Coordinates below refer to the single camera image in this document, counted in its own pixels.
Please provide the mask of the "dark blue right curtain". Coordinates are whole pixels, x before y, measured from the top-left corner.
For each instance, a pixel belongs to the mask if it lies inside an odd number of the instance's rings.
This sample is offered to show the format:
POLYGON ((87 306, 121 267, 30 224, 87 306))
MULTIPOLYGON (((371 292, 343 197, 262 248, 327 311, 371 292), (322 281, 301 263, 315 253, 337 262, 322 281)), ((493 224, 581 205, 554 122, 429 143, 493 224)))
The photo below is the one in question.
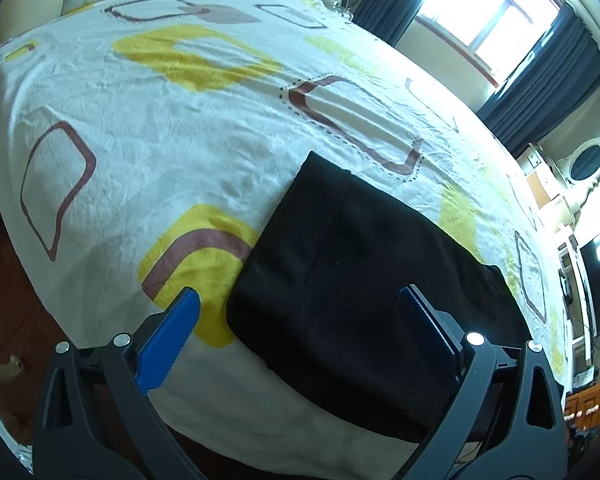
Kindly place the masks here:
POLYGON ((547 136, 599 86, 600 48, 571 6, 563 6, 477 116, 517 157, 530 143, 547 136))

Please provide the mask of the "patterned white bed sheet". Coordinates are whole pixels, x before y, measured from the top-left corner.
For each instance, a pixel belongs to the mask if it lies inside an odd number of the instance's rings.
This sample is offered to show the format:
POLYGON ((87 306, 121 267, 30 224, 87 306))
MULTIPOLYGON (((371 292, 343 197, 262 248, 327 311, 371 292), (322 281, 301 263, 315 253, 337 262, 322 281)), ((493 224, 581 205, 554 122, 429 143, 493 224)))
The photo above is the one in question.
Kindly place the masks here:
POLYGON ((151 393, 179 434, 279 474, 385 479, 414 450, 326 413, 228 328, 248 252, 310 153, 417 210, 514 297, 571 382, 558 258, 516 160, 396 49, 315 0, 107 0, 0 45, 0 213, 81 347, 184 287, 201 316, 151 393))

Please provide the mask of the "white oval vanity mirror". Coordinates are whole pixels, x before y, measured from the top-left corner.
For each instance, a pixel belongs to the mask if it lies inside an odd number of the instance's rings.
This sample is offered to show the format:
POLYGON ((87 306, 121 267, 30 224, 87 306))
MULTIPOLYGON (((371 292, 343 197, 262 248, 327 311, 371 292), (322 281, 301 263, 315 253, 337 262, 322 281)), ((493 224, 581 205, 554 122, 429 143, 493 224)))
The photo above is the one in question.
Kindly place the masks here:
POLYGON ((566 194, 592 191, 600 182, 600 136, 584 141, 556 165, 566 194))

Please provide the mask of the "black pants with studs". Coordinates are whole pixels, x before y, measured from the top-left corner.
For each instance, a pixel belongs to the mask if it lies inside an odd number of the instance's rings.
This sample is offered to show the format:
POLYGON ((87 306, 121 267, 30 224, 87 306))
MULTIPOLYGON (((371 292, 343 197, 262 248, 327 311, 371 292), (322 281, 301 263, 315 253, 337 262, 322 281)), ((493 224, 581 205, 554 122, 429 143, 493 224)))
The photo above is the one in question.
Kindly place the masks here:
POLYGON ((226 320, 306 400, 418 442, 450 393, 401 312, 407 285, 492 344, 518 347, 530 337, 496 266, 400 200, 309 154, 238 275, 226 320))

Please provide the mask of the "white dresser shelf unit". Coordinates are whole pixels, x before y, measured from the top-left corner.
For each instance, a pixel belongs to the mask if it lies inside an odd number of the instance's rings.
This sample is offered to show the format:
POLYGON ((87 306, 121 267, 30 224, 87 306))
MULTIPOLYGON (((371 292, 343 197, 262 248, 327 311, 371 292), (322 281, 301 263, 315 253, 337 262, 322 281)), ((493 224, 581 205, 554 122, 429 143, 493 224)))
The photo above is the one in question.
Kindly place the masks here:
POLYGON ((518 162, 538 205, 542 225, 553 235, 559 281, 570 322, 572 374, 577 375, 593 367, 596 336, 588 274, 576 237, 580 204, 573 198, 573 188, 556 162, 538 144, 529 144, 518 162))

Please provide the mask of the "wooden cabinet with knobs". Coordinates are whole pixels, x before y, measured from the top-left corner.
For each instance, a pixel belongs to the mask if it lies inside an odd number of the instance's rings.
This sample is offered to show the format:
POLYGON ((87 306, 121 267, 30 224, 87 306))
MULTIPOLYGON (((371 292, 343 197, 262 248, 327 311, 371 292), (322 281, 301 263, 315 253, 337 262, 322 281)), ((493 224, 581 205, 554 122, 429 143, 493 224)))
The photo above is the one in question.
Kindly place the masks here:
POLYGON ((600 384, 567 396, 564 421, 580 430, 600 430, 600 384))

